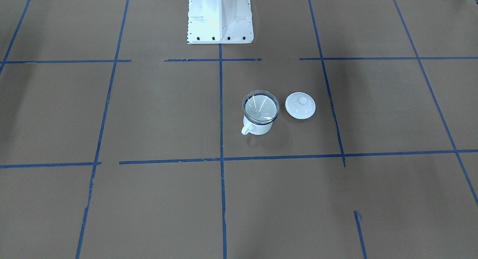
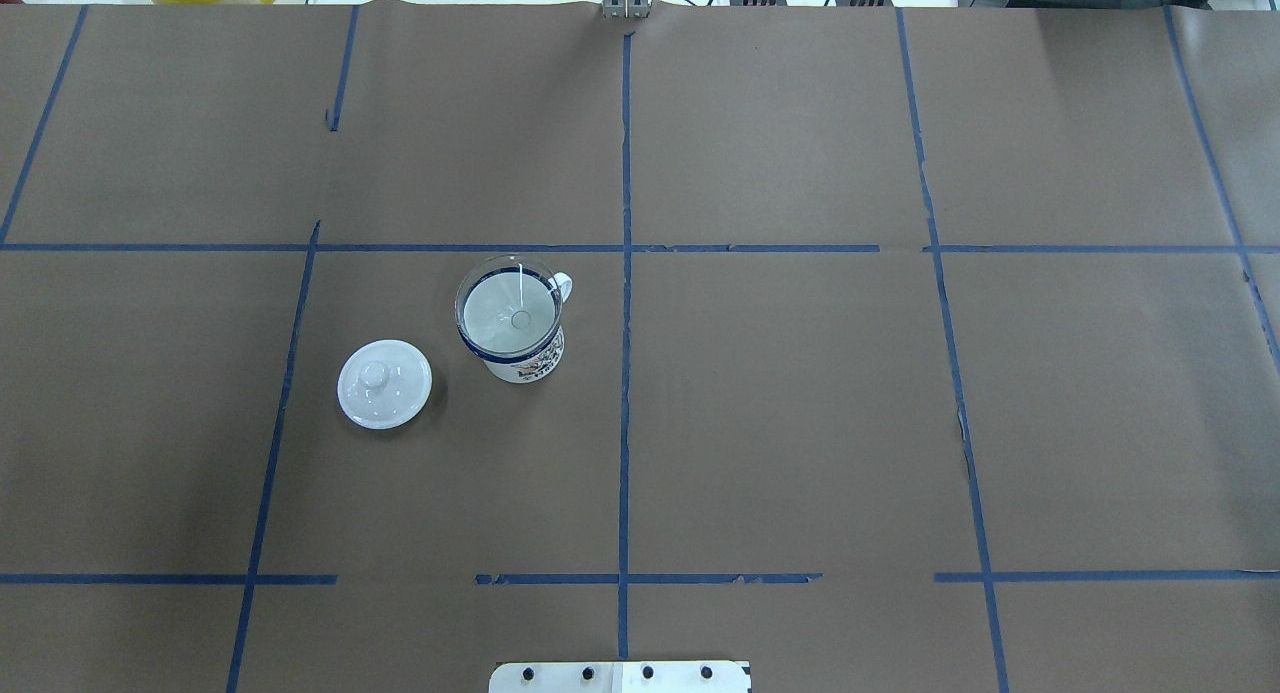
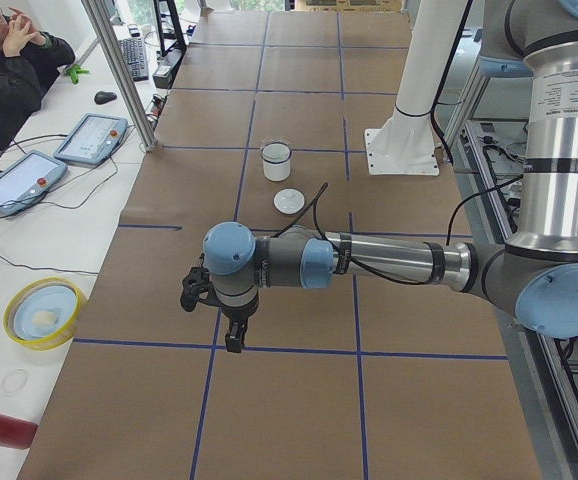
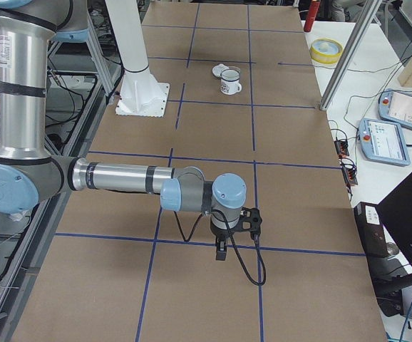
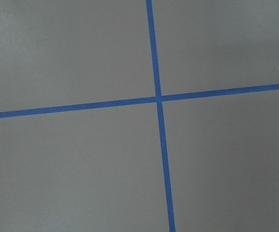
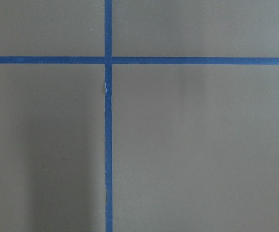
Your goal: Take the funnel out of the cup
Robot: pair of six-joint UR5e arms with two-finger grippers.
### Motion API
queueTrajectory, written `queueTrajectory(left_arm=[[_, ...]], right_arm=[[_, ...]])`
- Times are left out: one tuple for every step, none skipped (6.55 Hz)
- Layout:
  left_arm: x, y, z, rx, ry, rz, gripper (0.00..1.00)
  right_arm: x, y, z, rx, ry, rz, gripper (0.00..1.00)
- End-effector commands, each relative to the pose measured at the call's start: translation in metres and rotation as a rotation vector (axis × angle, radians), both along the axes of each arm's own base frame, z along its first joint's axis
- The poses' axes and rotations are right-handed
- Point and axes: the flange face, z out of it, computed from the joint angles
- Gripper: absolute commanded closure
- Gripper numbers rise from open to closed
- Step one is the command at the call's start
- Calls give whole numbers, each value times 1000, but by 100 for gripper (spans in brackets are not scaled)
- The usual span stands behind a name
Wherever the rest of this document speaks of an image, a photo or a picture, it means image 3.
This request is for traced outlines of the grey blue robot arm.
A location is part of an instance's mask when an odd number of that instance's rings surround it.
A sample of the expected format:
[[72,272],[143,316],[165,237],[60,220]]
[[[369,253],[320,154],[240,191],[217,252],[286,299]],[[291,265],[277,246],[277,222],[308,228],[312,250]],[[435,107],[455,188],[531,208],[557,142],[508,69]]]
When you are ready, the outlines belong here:
[[240,352],[258,292],[325,288],[368,273],[402,285],[445,284],[487,300],[524,327],[578,336],[578,1],[489,1],[481,49],[524,63],[532,96],[517,230],[501,246],[400,241],[291,224],[269,237],[225,222],[209,230],[181,305],[217,307],[226,347]]

